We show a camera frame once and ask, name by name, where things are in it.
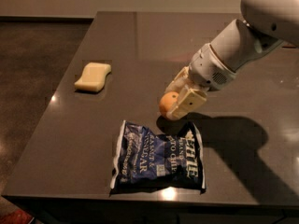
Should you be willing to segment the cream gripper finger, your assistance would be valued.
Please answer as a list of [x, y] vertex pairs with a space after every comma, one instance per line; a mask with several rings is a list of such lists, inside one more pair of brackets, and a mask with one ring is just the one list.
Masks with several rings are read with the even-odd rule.
[[170, 120], [179, 120], [206, 102], [206, 92], [185, 85], [166, 111]]
[[187, 90], [190, 87], [189, 80], [189, 67], [184, 66], [176, 75], [176, 77], [169, 83], [165, 89], [165, 93], [174, 91], [176, 93], [181, 93], [183, 90]]

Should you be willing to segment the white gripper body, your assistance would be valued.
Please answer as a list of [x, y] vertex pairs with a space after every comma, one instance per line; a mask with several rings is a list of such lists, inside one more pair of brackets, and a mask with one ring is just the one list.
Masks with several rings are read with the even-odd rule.
[[201, 47], [189, 63], [189, 78], [199, 86], [219, 91], [232, 82], [236, 73], [226, 67], [209, 43]]

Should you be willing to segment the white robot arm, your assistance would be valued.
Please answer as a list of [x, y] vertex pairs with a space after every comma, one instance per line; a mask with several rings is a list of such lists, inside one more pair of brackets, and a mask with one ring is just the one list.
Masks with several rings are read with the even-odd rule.
[[206, 102], [206, 94], [233, 81], [247, 63], [282, 43], [299, 45], [299, 0], [241, 0], [242, 20], [234, 20], [206, 43], [165, 89], [163, 117], [178, 120]]

